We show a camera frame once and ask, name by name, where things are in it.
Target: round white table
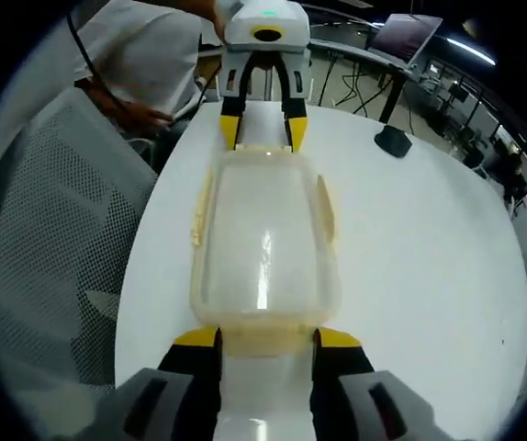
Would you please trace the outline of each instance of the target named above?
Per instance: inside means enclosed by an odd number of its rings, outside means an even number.
[[[115,378],[156,368],[200,324],[189,305],[191,229],[220,103],[205,104],[147,205],[121,292]],[[527,280],[494,190],[415,137],[403,159],[374,143],[382,124],[309,107],[299,154],[325,176],[337,223],[342,306],[327,326],[359,338],[376,370],[426,400],[453,438],[488,439],[516,400],[527,352]],[[242,143],[286,144],[279,103],[249,102]]]

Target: ceiling light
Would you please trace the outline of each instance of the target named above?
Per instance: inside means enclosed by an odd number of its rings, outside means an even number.
[[[447,41],[449,41],[451,44],[454,44],[455,46],[458,46],[458,47],[462,48],[465,51],[468,51],[468,52],[476,55],[477,57],[481,58],[485,62],[488,62],[488,63],[492,64],[493,66],[496,66],[496,62],[494,60],[492,60],[490,57],[488,57],[486,54],[484,54],[484,53],[482,53],[480,51],[476,51],[474,48],[470,48],[466,44],[460,43],[459,41],[452,40],[452,39],[447,39]]]

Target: clear plastic container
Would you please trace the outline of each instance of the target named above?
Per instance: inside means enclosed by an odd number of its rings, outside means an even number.
[[[246,149],[216,161],[204,203],[196,317],[221,327],[226,350],[293,352],[340,299],[324,183],[301,155]]]

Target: gray office chair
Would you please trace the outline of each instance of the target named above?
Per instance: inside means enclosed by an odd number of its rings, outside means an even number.
[[[155,181],[73,88],[0,162],[0,375],[40,435],[78,432],[114,389],[119,294]]]

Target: mesh chair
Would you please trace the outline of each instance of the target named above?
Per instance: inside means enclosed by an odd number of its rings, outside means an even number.
[[[0,162],[0,375],[41,435],[76,433],[114,389],[119,294],[155,181],[73,88]]]

